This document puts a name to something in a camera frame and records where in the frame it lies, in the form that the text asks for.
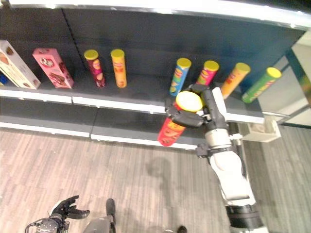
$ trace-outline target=white wall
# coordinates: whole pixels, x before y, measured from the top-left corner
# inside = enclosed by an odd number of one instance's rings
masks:
[[[299,41],[293,45],[292,49],[311,81],[311,32],[306,32]],[[287,61],[286,58],[283,57],[275,67],[281,69],[284,67],[285,63],[287,63]],[[287,68],[283,72],[282,77],[261,94],[258,99],[263,111],[287,115],[309,104],[290,67]],[[311,110],[306,110],[287,122],[311,126]]]

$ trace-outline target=yellow chip can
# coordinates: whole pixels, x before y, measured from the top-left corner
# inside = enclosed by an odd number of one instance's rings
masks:
[[[115,72],[117,86],[124,88],[127,85],[124,51],[120,49],[112,50],[110,55],[112,58],[112,65]]]

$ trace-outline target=product packaging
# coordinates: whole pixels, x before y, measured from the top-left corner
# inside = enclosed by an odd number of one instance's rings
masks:
[[[96,86],[105,86],[105,77],[101,67],[101,62],[98,59],[98,52],[96,50],[86,50],[84,57],[87,60],[89,69],[93,75]]]
[[[224,82],[221,90],[224,100],[233,92],[243,78],[251,71],[251,68],[245,63],[237,63]]]
[[[0,86],[5,85],[8,81],[8,78],[0,72]]]
[[[37,48],[33,52],[33,57],[56,88],[72,88],[73,79],[57,49]]]
[[[176,97],[174,106],[178,110],[197,112],[202,108],[200,97],[190,91],[182,91]],[[185,130],[184,126],[175,124],[168,117],[165,119],[157,140],[165,147],[171,146]]]
[[[41,84],[7,40],[0,40],[0,71],[18,87],[37,89]]]
[[[278,69],[274,67],[267,68],[264,75],[242,95],[242,100],[245,103],[251,103],[281,76],[282,73]]]
[[[200,73],[197,84],[209,85],[219,69],[219,64],[214,61],[206,61],[203,70]]]
[[[170,87],[170,94],[172,96],[177,96],[177,94],[181,91],[190,66],[191,61],[187,58],[179,58],[177,60],[176,69]]]
[[[111,53],[113,70],[115,72],[116,83],[120,88],[127,85],[124,52],[122,50],[112,50]]]

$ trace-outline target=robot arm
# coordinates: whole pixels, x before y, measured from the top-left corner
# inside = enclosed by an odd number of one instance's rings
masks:
[[[197,155],[208,158],[218,177],[231,225],[230,231],[267,233],[268,230],[256,210],[256,201],[247,176],[243,172],[245,168],[241,157],[233,147],[233,142],[241,146],[241,135],[240,137],[229,135],[225,117],[218,108],[218,105],[225,105],[224,100],[222,97],[217,98],[217,101],[220,101],[220,104],[217,104],[214,97],[221,96],[221,94],[216,95],[220,89],[215,88],[212,91],[205,85],[194,84],[189,87],[189,90],[201,97],[204,115],[185,114],[183,111],[172,110],[172,106],[167,107],[167,114],[176,124],[191,128],[204,127],[206,143],[198,145]]]

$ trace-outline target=white shelf edge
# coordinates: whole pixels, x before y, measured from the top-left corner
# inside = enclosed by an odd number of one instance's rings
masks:
[[[149,145],[149,146],[161,146],[161,147],[163,146],[158,141],[147,140],[147,139],[112,137],[112,136],[97,135],[97,134],[91,134],[90,137],[93,140],[99,140],[99,141],[126,142],[126,143],[135,143],[135,144],[143,144],[143,145]],[[186,150],[195,150],[197,145],[174,143],[170,147],[186,149]]]
[[[74,104],[91,105],[96,107],[107,107],[107,108],[118,108],[126,110],[135,110],[140,112],[153,113],[165,113],[164,106],[157,106],[152,104],[139,104],[139,103],[128,103],[111,100],[98,100],[84,97],[72,97]]]
[[[18,98],[21,100],[31,99],[31,100],[42,100],[44,102],[53,101],[59,103],[72,103],[71,96],[52,95],[52,94],[35,93],[27,91],[13,91],[13,90],[0,89],[0,96]]]
[[[84,97],[75,96],[61,96],[53,94],[43,94],[43,93],[33,93],[27,91],[13,91],[13,90],[3,90],[0,89],[0,96],[2,97],[12,97],[18,99],[31,99],[31,100],[42,100],[42,101],[53,101],[58,103],[69,103],[69,104],[80,104],[95,107],[106,107],[106,108],[116,108],[124,110],[134,110],[139,112],[148,112],[150,114],[165,114],[164,106],[152,105],[152,104],[139,104],[139,103],[129,103],[121,101],[112,100],[99,100]],[[227,121],[238,121],[238,122],[249,122],[249,123],[264,123],[264,117],[259,116],[248,116],[240,114],[226,113],[225,119]]]
[[[45,132],[45,133],[52,133],[52,134],[65,134],[65,135],[80,136],[80,137],[90,136],[90,134],[86,132],[62,130],[62,129],[47,128],[47,127],[40,127],[40,126],[33,126],[33,125],[21,125],[21,124],[13,124],[13,123],[6,123],[6,122],[0,122],[0,127],[19,129],[19,130],[38,131],[38,132]]]
[[[259,116],[247,116],[247,115],[239,115],[233,113],[226,113],[225,115],[226,121],[237,121],[237,122],[247,122],[247,123],[264,123],[264,117]]]

